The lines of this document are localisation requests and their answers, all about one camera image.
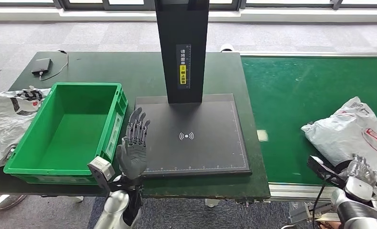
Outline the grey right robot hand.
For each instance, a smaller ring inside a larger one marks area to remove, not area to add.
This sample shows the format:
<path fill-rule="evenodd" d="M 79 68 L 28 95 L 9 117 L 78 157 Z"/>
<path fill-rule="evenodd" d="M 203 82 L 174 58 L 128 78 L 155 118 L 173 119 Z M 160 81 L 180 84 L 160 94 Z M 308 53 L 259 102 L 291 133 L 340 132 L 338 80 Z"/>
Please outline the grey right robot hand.
<path fill-rule="evenodd" d="M 345 168 L 340 169 L 341 178 L 355 177 L 377 189 L 377 171 L 367 163 L 365 157 L 352 154 L 352 159 L 344 161 L 342 165 Z"/>

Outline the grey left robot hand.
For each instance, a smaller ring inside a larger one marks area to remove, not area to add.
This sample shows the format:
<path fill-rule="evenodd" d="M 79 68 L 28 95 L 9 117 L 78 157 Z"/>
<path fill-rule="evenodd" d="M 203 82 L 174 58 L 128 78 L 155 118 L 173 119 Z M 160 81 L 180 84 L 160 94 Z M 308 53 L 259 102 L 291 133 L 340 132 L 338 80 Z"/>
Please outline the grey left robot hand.
<path fill-rule="evenodd" d="M 150 120 L 145 117 L 141 107 L 132 112 L 125 136 L 116 148 L 120 170 L 131 180 L 141 176 L 147 168 L 146 137 Z"/>

